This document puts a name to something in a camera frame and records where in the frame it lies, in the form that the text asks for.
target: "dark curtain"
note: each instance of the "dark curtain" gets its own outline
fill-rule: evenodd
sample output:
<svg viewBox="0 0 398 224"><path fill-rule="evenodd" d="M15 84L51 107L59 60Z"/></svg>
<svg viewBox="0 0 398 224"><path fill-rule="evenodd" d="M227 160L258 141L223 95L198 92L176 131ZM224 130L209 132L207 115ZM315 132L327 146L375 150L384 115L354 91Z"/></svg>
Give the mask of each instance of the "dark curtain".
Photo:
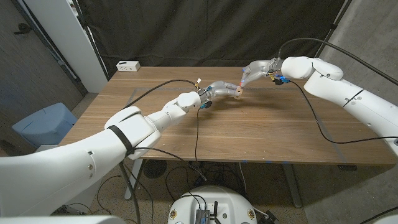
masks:
<svg viewBox="0 0 398 224"><path fill-rule="evenodd" d="M246 66L297 37L324 39L344 0L79 0L109 74L142 66ZM283 52L313 57L315 42Z"/></svg>

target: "wall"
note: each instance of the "wall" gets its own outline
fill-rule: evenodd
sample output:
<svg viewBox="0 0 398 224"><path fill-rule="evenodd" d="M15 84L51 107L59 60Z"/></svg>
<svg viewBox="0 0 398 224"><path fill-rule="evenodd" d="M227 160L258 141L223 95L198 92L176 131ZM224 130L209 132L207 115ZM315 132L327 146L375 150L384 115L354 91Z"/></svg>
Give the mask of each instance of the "wall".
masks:
<svg viewBox="0 0 398 224"><path fill-rule="evenodd" d="M4 150L1 149L1 147L0 147L0 157L2 157L2 156L7 156L7 153L4 152Z"/></svg>
<svg viewBox="0 0 398 224"><path fill-rule="evenodd" d="M354 0L330 42L398 79L398 2ZM398 86L357 61L325 47L320 58L339 66L344 78L398 105Z"/></svg>
<svg viewBox="0 0 398 224"><path fill-rule="evenodd" d="M25 0L54 44L81 78L86 89L99 93L107 79L83 28L66 1Z"/></svg>
<svg viewBox="0 0 398 224"><path fill-rule="evenodd" d="M83 98L35 32L14 34L20 23L11 0L0 1L0 147L10 156L34 151L13 124L59 102L72 110Z"/></svg>

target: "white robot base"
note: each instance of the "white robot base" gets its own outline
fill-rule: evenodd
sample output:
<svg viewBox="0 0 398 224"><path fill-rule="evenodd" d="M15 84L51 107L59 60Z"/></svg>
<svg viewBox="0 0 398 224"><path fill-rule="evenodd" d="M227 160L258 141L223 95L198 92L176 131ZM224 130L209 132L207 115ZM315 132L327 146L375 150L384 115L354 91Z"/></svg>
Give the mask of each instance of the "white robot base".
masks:
<svg viewBox="0 0 398 224"><path fill-rule="evenodd" d="M231 189L207 185L190 192L183 194L173 203L168 224L257 223L256 213L250 202Z"/></svg>

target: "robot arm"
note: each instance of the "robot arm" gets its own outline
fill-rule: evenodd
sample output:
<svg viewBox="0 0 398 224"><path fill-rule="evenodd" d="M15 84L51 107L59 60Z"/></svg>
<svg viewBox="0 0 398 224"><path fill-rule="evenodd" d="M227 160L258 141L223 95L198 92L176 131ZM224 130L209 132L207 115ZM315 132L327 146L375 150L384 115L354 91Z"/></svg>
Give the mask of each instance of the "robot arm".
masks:
<svg viewBox="0 0 398 224"><path fill-rule="evenodd" d="M249 66L250 70L258 70L252 64ZM343 71L337 66L319 58L289 57L283 61L280 72L283 75L279 77L281 79L308 78L304 85L305 90L343 107L377 135L398 135L397 106L342 79ZM398 155L397 141L398 139L385 139Z"/></svg>
<svg viewBox="0 0 398 224"><path fill-rule="evenodd" d="M261 77L269 77L270 74L280 71L283 60L273 58L272 60L257 60L242 69L243 76L239 86L244 88L250 82Z"/></svg>
<svg viewBox="0 0 398 224"><path fill-rule="evenodd" d="M131 106L112 116L104 131L81 141L26 156L2 157L0 216L50 215L118 165L128 149L153 147L161 132L178 124L190 109L215 95L234 96L233 87L218 81L205 91L182 93L149 116ZM129 157L137 159L147 151L137 149Z"/></svg>

